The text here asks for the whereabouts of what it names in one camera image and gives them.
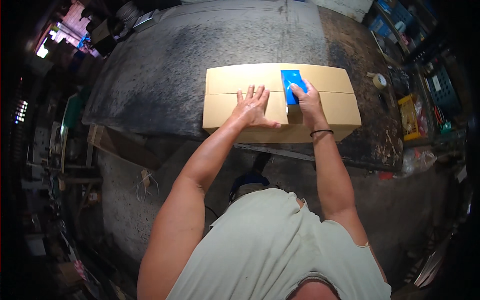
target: dark stained table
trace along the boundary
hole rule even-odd
[[[402,164],[393,91],[383,99],[367,72],[388,76],[369,30],[329,9],[298,1],[210,1],[162,11],[159,23],[117,45],[88,100],[83,123],[203,140],[205,72],[246,63],[344,68],[362,126],[337,143],[350,166],[396,171]],[[236,147],[313,160],[312,144]]]

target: packing tape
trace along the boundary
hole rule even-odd
[[[373,84],[379,89],[384,89],[387,86],[387,80],[380,73],[375,74],[373,77]]]

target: yellow crate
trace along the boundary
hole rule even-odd
[[[402,117],[403,140],[413,140],[421,137],[419,125],[417,123],[417,114],[413,101],[416,99],[414,94],[410,94],[398,100],[400,115]]]

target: black wristband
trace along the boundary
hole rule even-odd
[[[333,134],[333,130],[330,130],[330,129],[320,129],[320,130],[315,130],[314,132],[310,133],[310,137],[313,137],[313,134],[314,134],[314,133],[324,132],[324,131]]]

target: left hand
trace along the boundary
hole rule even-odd
[[[231,118],[242,122],[244,128],[251,126],[262,126],[268,128],[280,128],[277,121],[270,121],[265,118],[265,108],[268,102],[270,91],[262,84],[258,87],[255,95],[255,85],[248,87],[247,96],[243,99],[241,90],[237,91],[237,106],[232,112]]]

